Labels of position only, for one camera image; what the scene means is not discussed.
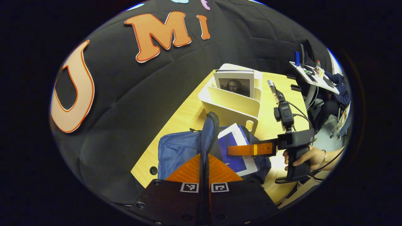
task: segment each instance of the bracelet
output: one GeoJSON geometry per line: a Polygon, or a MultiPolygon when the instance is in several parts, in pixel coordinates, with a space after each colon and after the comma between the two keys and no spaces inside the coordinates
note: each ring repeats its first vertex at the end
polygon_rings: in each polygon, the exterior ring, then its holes
{"type": "Polygon", "coordinates": [[[326,150],[325,150],[325,149],[322,149],[322,151],[324,151],[324,153],[325,153],[324,160],[322,161],[322,163],[320,164],[320,166],[319,166],[316,170],[318,170],[319,168],[321,168],[322,165],[324,164],[325,160],[326,160],[326,150]]]}

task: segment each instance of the desk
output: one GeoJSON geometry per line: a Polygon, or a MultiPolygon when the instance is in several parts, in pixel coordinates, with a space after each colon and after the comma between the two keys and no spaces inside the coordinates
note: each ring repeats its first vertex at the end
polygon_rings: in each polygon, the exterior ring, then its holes
{"type": "MultiPolygon", "coordinates": [[[[289,61],[289,63],[297,70],[297,72],[299,72],[299,74],[301,74],[301,76],[304,78],[304,80],[310,84],[310,89],[308,90],[308,94],[306,97],[306,100],[304,101],[306,108],[308,107],[308,105],[310,104],[311,100],[313,99],[314,93],[316,92],[316,87],[320,87],[320,88],[324,88],[326,90],[329,90],[331,92],[334,92],[336,94],[339,94],[339,91],[337,88],[332,88],[329,85],[326,84],[326,82],[318,77],[317,75],[314,75],[313,78],[317,81],[317,82],[313,82],[304,72],[304,69],[301,68],[300,66],[296,66],[295,62],[289,61]]],[[[309,69],[312,69],[314,71],[314,68],[304,65],[304,67],[307,67],[309,69]]]]}
{"type": "MultiPolygon", "coordinates": [[[[189,128],[202,129],[206,119],[207,112],[205,111],[201,101],[198,99],[198,93],[205,84],[213,77],[212,71],[190,94],[183,104],[176,110],[169,121],[156,135],[154,140],[149,144],[148,148],[137,161],[133,169],[132,175],[147,187],[153,179],[157,179],[157,175],[150,174],[152,166],[158,167],[158,143],[162,136],[177,132],[189,131],[189,128]]],[[[272,80],[278,90],[280,90],[287,101],[299,107],[303,113],[307,114],[304,107],[303,97],[300,92],[293,91],[291,84],[296,84],[295,80],[288,79],[284,75],[263,72],[263,90],[261,94],[260,117],[255,136],[260,140],[277,138],[278,134],[283,134],[281,122],[276,122],[273,108],[276,107],[275,100],[269,88],[267,80],[272,80]]],[[[291,106],[293,113],[298,112],[291,106]]],[[[295,128],[297,131],[306,130],[309,128],[308,122],[302,117],[295,117],[295,128]]],[[[296,182],[286,184],[275,184],[277,177],[285,177],[287,172],[285,168],[285,159],[282,156],[284,150],[277,152],[276,156],[270,158],[272,168],[269,171],[265,183],[262,185],[271,197],[275,204],[279,204],[294,188],[296,182]]]]}

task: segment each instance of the person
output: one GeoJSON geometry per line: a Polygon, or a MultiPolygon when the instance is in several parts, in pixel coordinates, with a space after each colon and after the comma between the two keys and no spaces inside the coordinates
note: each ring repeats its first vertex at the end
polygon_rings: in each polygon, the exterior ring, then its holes
{"type": "Polygon", "coordinates": [[[242,83],[237,79],[231,79],[226,84],[225,89],[230,92],[234,92],[246,97],[250,97],[250,91],[245,90],[242,83]]]}
{"type": "Polygon", "coordinates": [[[330,115],[338,116],[339,107],[345,109],[351,101],[349,96],[349,88],[347,87],[343,76],[339,73],[333,75],[328,71],[325,71],[324,73],[332,82],[336,84],[335,87],[338,89],[339,94],[328,92],[327,95],[324,96],[324,104],[321,106],[320,112],[312,123],[315,134],[320,131],[330,115]]]}
{"type": "MultiPolygon", "coordinates": [[[[298,166],[302,164],[305,161],[310,161],[310,171],[317,170],[318,167],[322,164],[322,166],[325,166],[328,164],[331,160],[333,160],[344,148],[345,146],[341,147],[340,149],[333,151],[333,152],[324,152],[323,150],[320,150],[316,147],[309,146],[309,150],[304,153],[300,158],[296,159],[296,161],[293,162],[293,166],[298,166]]],[[[289,155],[287,150],[283,152],[283,156],[285,157],[285,164],[289,164],[289,155]]],[[[340,157],[338,156],[336,159],[334,159],[328,166],[324,167],[321,169],[322,171],[330,171],[332,170],[336,164],[338,163],[340,157]]]]}

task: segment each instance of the orange letter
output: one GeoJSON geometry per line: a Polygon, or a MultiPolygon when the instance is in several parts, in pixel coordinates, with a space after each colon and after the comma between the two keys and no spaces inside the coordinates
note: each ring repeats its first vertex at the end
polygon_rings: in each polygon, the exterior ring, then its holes
{"type": "Polygon", "coordinates": [[[53,87],[50,115],[57,127],[65,133],[71,133],[81,125],[94,100],[94,82],[85,65],[83,55],[88,43],[89,40],[78,46],[63,65],[63,69],[67,67],[77,92],[76,101],[70,109],[67,110],[60,104],[55,86],[53,87]]]}
{"type": "Polygon", "coordinates": [[[135,59],[139,63],[144,63],[160,53],[160,48],[154,45],[151,36],[165,49],[170,49],[173,33],[174,46],[180,47],[190,44],[191,38],[187,34],[184,23],[185,16],[186,14],[183,12],[171,12],[165,24],[152,14],[142,14],[127,19],[124,23],[133,26],[139,48],[139,53],[135,59]]]}
{"type": "Polygon", "coordinates": [[[197,15],[197,18],[201,24],[201,31],[202,31],[201,38],[204,40],[209,39],[211,35],[208,32],[207,17],[203,15],[197,15]]]}

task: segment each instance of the blue jacket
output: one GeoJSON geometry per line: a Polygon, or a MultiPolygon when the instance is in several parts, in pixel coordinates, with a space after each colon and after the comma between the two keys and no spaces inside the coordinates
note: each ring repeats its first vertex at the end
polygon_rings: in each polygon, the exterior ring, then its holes
{"type": "Polygon", "coordinates": [[[339,95],[333,93],[335,100],[342,104],[344,107],[347,107],[351,101],[350,96],[349,96],[349,88],[343,80],[343,76],[340,74],[331,74],[328,71],[325,71],[325,74],[328,76],[328,78],[333,81],[336,85],[335,87],[339,91],[339,95]]]}

